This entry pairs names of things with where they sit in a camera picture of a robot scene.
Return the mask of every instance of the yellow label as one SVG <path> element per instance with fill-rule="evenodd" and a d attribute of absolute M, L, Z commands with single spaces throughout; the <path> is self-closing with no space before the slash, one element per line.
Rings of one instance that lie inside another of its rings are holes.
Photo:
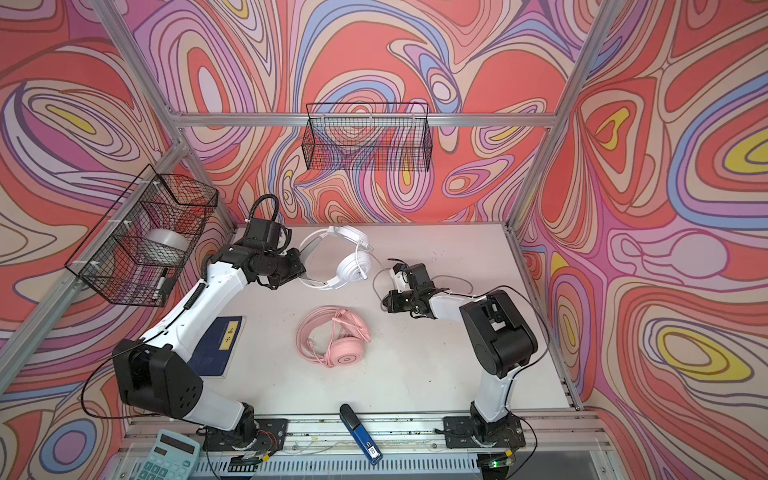
<path fill-rule="evenodd" d="M 230 345 L 232 345 L 232 340 L 235 339 L 235 332 L 237 331 L 237 325 L 240 322 L 230 322 L 229 325 L 227 325 L 227 332 L 224 333 L 224 339 L 221 340 L 221 345 L 219 346 L 219 350 L 228 350 L 230 349 Z"/>

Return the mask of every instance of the robotic arm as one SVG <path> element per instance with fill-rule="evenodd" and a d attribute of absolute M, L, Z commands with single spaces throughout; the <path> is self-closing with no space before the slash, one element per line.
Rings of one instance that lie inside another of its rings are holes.
<path fill-rule="evenodd" d="M 213 255 L 212 264 L 202 268 L 203 278 L 157 325 L 139 340 L 124 339 L 114 349 L 123 403 L 225 432 L 228 446 L 237 450 L 255 442 L 253 407 L 213 391 L 187 362 L 221 310 L 248 283 L 275 290 L 306 272 L 300 252 L 286 251 L 291 230 L 277 223 L 276 215 L 272 220 L 253 218 L 256 206 L 267 197 L 273 196 L 265 195 L 253 205 L 243 238 Z M 285 240 L 278 247 L 281 231 Z M 528 324 L 501 290 L 479 298 L 445 293 L 435 287 L 423 264 L 398 263 L 392 276 L 397 290 L 383 301 L 389 312 L 407 311 L 411 316 L 466 325 L 475 355 L 487 372 L 470 408 L 473 435 L 492 441 L 508 428 L 511 377 L 538 348 Z"/>

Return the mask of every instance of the pink headphones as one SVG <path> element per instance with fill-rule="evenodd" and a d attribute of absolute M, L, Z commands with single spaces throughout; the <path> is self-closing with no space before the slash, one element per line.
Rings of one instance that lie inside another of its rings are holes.
<path fill-rule="evenodd" d="M 319 356 L 310 340 L 310 333 L 328 322 L 333 322 L 331 341 L 328 343 L 325 355 Z M 335 338 L 337 323 L 343 330 L 339 338 Z M 329 369 L 358 363 L 365 351 L 363 341 L 371 341 L 368 326 L 360 317 L 339 306 L 321 306 L 304 317 L 296 331 L 296 351 L 299 355 L 308 362 L 323 365 Z"/>

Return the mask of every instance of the calculator screen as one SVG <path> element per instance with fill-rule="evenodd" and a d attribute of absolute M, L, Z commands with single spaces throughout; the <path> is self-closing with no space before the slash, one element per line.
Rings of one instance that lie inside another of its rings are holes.
<path fill-rule="evenodd" d="M 160 441 L 166 445 L 170 445 L 176 449 L 184 450 L 186 453 L 194 453 L 194 447 L 188 443 L 180 442 L 168 435 L 160 435 Z"/>

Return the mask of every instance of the black mounting plate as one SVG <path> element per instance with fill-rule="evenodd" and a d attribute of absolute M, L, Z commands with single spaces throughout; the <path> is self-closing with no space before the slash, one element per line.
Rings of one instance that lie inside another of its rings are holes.
<path fill-rule="evenodd" d="M 476 449 L 480 446 L 472 439 L 475 426 L 469 416 L 443 417 L 442 429 L 448 433 L 445 436 L 445 446 L 449 449 Z M 520 419 L 514 415 L 507 415 L 507 428 L 500 430 L 492 438 L 478 440 L 488 448 L 504 447 L 515 451 L 525 447 Z"/>
<path fill-rule="evenodd" d="M 256 435 L 256 441 L 248 452 L 255 452 L 257 455 L 262 453 L 282 450 L 286 441 L 286 428 L 288 427 L 287 419 L 254 419 L 259 426 L 259 433 Z M 264 432 L 269 432 L 277 439 L 277 448 L 275 449 L 274 441 L 271 435 L 267 435 Z M 204 449 L 208 452 L 235 452 L 227 443 L 227 433 L 220 430 L 211 430 L 208 435 L 208 441 L 204 445 Z"/>

